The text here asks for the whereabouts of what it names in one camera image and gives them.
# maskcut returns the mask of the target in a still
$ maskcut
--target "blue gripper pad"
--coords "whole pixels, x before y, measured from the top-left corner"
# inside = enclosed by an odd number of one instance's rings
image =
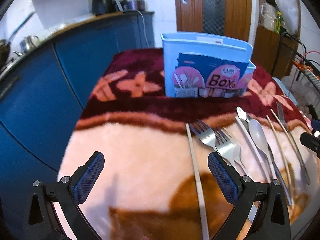
[[[72,182],[69,185],[69,189],[76,205],[85,202],[103,167],[103,154],[101,152],[95,152],[87,163],[80,166],[72,175]]]
[[[225,199],[236,205],[242,193],[241,176],[232,166],[228,166],[217,152],[209,154],[208,166]]]

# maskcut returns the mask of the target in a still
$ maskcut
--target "blanket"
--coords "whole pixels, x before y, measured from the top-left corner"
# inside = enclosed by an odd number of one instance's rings
[[[284,180],[287,175],[274,134],[273,122],[289,161],[294,205],[291,224],[319,188],[316,156],[300,144],[308,131],[302,115],[271,76],[259,65],[248,89],[235,98],[167,98],[164,95],[162,49],[125,51],[114,56],[92,91],[76,124],[61,163],[58,180],[83,165],[95,151],[105,156],[105,167],[84,204],[79,205],[101,236],[110,240],[202,239],[201,220],[192,159],[185,123],[201,119],[211,127],[225,127],[241,145],[244,166],[253,180],[265,182],[244,136],[235,123],[240,106],[262,125]],[[294,150],[270,109],[283,105],[287,126],[298,144],[311,185],[301,175]],[[209,171],[212,149],[193,137],[204,192],[209,235],[213,237],[231,212],[229,204]],[[57,214],[67,235],[76,239],[59,205]],[[244,239],[246,221],[238,239]]]

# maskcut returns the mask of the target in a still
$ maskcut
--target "plastic bag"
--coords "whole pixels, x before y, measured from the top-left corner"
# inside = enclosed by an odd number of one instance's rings
[[[298,0],[275,0],[282,13],[287,32],[297,34],[299,27]]]
[[[270,31],[275,29],[276,9],[268,4],[266,0],[260,1],[259,22],[260,25]]]

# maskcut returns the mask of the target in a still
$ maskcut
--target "wooden chopstick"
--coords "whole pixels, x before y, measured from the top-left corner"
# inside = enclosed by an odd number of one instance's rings
[[[278,116],[276,115],[276,113],[275,113],[272,109],[270,109],[270,111],[271,111],[271,113],[273,114],[273,116],[276,118],[277,122],[279,123],[279,125],[280,125],[281,128],[282,128],[282,130],[284,131],[285,135],[287,136],[288,141],[290,142],[290,144],[291,144],[291,146],[292,146],[292,149],[294,150],[294,152],[295,152],[296,154],[298,154],[298,153],[297,153],[297,150],[296,150],[296,147],[294,146],[294,144],[293,144],[293,142],[292,142],[292,140],[291,140],[288,132],[287,132],[286,129],[284,128],[284,126],[283,126],[283,124],[281,123],[281,121],[279,120]]]
[[[287,178],[288,178],[288,184],[289,184],[289,191],[290,191],[290,197],[291,197],[291,203],[292,203],[292,206],[291,208],[293,209],[293,206],[294,206],[294,202],[293,202],[293,189],[292,189],[292,182],[291,182],[291,176],[290,176],[290,171],[289,171],[289,166],[288,166],[288,161],[287,161],[287,158],[285,157],[284,153],[283,153],[283,150],[282,150],[282,147],[281,147],[281,144],[279,142],[279,138],[278,138],[278,135],[276,133],[276,129],[275,127],[273,126],[273,123],[271,122],[269,116],[267,115],[267,120],[270,124],[270,127],[273,131],[273,134],[275,135],[275,138],[276,138],[276,141],[277,141],[277,144],[278,144],[278,148],[280,150],[280,154],[281,154],[281,157],[282,157],[282,161],[284,163],[284,167],[285,167],[285,172],[287,173]]]
[[[198,194],[198,203],[199,203],[199,208],[200,208],[200,219],[201,219],[201,227],[202,227],[202,238],[203,238],[203,240],[210,240],[207,213],[205,210],[205,203],[204,203],[204,194],[203,194],[203,190],[202,190],[202,184],[201,184],[201,180],[200,180],[200,174],[199,174],[199,170],[198,170],[195,150],[193,148],[190,127],[189,127],[189,124],[187,124],[187,123],[186,123],[186,129],[187,129],[190,152],[191,152],[191,157],[192,157],[193,170],[195,172],[195,178],[196,178],[196,189],[197,189],[197,194]]]

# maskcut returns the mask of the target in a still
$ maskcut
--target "cabinet door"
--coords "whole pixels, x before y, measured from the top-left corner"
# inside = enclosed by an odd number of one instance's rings
[[[119,52],[129,49],[141,49],[136,16],[119,17],[112,22],[116,31]]]
[[[12,81],[0,100],[0,122],[26,150],[58,171],[82,109],[52,48],[26,58],[0,91]]]
[[[56,182],[58,173],[23,149],[2,125],[0,138],[0,197],[4,221],[16,238],[24,239],[23,218],[33,182]]]
[[[118,53],[112,23],[85,27],[54,46],[66,77],[85,108],[95,84]]]
[[[150,13],[143,13],[145,26],[146,26],[146,35],[147,35],[147,41],[150,48],[155,47],[155,38],[153,33],[153,14]],[[146,43],[146,38],[144,36],[144,27],[143,27],[143,20],[141,15],[138,15],[138,26],[139,26],[139,33],[140,33],[140,41],[141,41],[141,47],[143,49],[146,49],[148,47]]]

